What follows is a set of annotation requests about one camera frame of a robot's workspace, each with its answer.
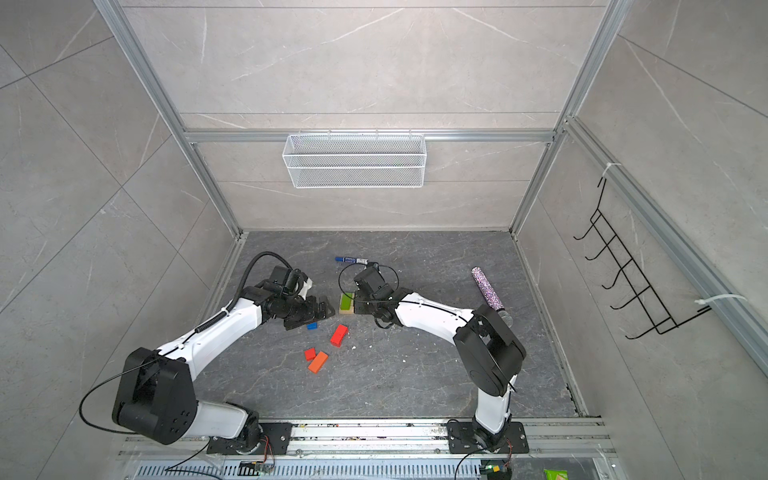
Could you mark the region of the green rectangular block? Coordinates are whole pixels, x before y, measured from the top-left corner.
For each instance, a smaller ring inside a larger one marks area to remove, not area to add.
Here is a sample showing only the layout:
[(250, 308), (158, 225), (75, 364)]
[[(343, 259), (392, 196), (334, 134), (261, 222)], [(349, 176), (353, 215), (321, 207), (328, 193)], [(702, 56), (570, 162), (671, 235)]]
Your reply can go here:
[(354, 294), (349, 292), (343, 292), (341, 294), (339, 309), (354, 309)]

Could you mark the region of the red arch block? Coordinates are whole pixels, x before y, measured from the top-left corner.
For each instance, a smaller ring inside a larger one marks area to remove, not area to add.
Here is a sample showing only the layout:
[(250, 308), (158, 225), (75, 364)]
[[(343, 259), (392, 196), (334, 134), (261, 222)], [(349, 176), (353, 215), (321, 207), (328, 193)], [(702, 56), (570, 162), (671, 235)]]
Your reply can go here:
[(348, 331), (349, 329), (347, 326), (338, 325), (330, 338), (330, 343), (333, 346), (340, 348), (344, 338), (348, 334)]

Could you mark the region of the orange rectangular block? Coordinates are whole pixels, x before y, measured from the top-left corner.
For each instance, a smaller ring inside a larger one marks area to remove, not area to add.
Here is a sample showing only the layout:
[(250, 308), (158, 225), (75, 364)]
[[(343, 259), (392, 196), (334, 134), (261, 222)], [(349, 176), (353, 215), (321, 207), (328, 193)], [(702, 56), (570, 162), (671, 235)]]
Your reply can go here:
[(327, 362), (329, 356), (325, 352), (317, 352), (315, 357), (310, 361), (308, 369), (317, 374)]

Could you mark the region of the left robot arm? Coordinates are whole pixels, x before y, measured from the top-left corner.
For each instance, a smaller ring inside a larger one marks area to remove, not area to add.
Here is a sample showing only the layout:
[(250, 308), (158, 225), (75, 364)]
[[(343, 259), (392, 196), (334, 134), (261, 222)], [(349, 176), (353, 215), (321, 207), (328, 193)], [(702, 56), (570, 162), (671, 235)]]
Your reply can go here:
[(227, 453), (265, 445), (256, 411), (197, 398), (194, 381), (221, 353), (265, 321), (292, 330), (334, 316), (331, 302), (310, 294), (313, 282), (282, 256), (264, 251), (245, 268), (232, 299), (189, 332), (155, 349), (138, 348), (115, 375), (109, 433), (140, 435), (162, 445), (206, 437)]

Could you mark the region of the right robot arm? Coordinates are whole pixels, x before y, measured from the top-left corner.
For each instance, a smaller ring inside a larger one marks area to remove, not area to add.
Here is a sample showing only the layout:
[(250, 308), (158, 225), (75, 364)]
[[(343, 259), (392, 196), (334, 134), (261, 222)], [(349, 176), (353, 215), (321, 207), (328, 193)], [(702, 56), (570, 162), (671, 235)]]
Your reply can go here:
[(398, 284), (390, 285), (382, 268), (370, 262), (355, 275), (356, 291), (349, 295), (354, 312), (373, 317), (382, 329), (416, 329), (452, 344), (478, 389), (467, 438), (470, 449), (494, 451), (509, 445), (510, 402), (527, 352), (512, 331), (512, 318), (485, 273), (478, 267), (471, 270), (485, 303), (462, 309), (429, 300)]

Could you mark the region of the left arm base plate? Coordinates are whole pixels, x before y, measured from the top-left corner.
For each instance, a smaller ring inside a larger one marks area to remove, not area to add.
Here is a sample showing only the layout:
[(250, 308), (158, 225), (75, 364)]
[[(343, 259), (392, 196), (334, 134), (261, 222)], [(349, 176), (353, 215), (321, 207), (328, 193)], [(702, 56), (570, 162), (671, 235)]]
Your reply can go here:
[(207, 454), (221, 455), (285, 455), (291, 440), (293, 424), (267, 422), (246, 426), (246, 433), (235, 439), (214, 438), (207, 447)]

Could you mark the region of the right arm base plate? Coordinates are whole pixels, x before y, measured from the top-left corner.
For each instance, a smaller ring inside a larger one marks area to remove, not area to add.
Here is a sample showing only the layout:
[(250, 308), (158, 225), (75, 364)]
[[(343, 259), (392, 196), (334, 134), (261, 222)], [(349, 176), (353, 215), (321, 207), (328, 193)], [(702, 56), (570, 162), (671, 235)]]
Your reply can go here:
[(450, 419), (445, 427), (452, 454), (466, 454), (475, 450), (513, 455), (530, 452), (527, 434), (520, 422), (508, 421), (498, 433), (490, 433), (475, 421)]

